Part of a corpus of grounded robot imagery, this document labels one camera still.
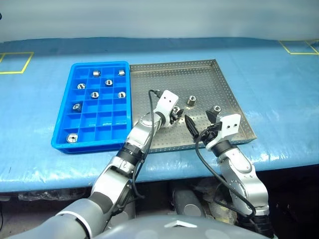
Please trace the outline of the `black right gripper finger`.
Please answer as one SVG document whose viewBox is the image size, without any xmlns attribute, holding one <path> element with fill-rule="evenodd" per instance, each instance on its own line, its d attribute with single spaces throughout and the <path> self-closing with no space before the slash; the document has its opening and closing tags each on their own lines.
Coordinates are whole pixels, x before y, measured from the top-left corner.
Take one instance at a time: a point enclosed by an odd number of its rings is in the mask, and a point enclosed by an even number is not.
<svg viewBox="0 0 319 239">
<path fill-rule="evenodd" d="M 212 123 L 215 124 L 218 116 L 218 111 L 216 110 L 206 110 L 205 111 L 208 120 Z"/>
<path fill-rule="evenodd" d="M 197 138 L 199 137 L 199 132 L 195 126 L 195 122 L 188 115 L 184 115 L 184 120 L 185 120 L 186 127 L 188 131 L 190 132 L 193 141 L 195 142 Z"/>
</svg>

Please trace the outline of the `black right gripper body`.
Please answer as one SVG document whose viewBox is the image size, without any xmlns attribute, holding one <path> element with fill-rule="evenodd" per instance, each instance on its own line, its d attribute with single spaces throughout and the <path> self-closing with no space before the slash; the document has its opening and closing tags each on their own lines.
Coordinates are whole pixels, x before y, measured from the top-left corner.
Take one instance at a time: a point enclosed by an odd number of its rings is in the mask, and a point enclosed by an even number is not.
<svg viewBox="0 0 319 239">
<path fill-rule="evenodd" d="M 214 145 L 216 145 L 220 140 L 221 136 L 219 135 L 222 129 L 222 123 L 218 122 L 208 126 L 200 137 L 206 149 L 211 149 Z"/>
</svg>

